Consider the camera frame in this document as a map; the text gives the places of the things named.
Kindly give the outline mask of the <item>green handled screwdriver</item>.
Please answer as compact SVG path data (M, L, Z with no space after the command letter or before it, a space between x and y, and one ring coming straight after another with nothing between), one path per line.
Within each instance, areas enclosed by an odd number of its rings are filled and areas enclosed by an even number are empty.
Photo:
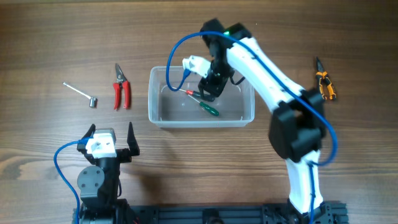
M189 97L190 97L191 99L195 100L195 101L200 105L200 107L201 107L202 109L204 109L205 111L207 111L209 114L211 114L211 115L213 115L213 116L219 116L219 115L220 115L220 114L219 114L219 111L216 110L215 108L209 106L208 104L206 104L206 103L204 103L204 102L202 102L202 101L199 101L199 100L195 99L195 98L194 98L193 96L191 96L191 95L189 95Z

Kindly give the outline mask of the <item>black red screwdriver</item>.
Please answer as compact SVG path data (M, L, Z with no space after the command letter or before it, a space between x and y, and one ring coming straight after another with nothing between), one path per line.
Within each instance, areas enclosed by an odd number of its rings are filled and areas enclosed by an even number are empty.
M210 94L203 94L203 96L201 96L201 93L199 91L183 90L183 89L180 89L180 91L183 91L184 93L186 93L189 96L192 96L194 98L201 99L204 101L213 102L215 100L215 97Z

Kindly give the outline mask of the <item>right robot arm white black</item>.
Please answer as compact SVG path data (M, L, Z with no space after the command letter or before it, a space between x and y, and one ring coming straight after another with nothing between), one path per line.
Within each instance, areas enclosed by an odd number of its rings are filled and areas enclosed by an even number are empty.
M289 202L299 214L313 214L323 202L318 167L322 139L330 127L321 94L288 78L240 23L225 28L212 19L203 24L200 35L212 56L196 70L200 94L219 97L235 72L251 84L272 114L269 141L287 166Z

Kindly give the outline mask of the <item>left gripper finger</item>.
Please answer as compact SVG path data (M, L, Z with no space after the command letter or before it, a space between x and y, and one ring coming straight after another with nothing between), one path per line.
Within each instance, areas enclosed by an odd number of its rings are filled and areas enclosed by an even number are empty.
M127 132L127 144L129 146L131 156L140 155L140 149L136 137L134 135L134 130L131 122L129 122L128 132Z
M92 124L92 125L90 126L90 128L88 129L88 131L86 132L86 134L82 137L82 139L92 137L92 136L93 136L93 133L94 133L95 131L96 131L96 126L95 126L95 124Z

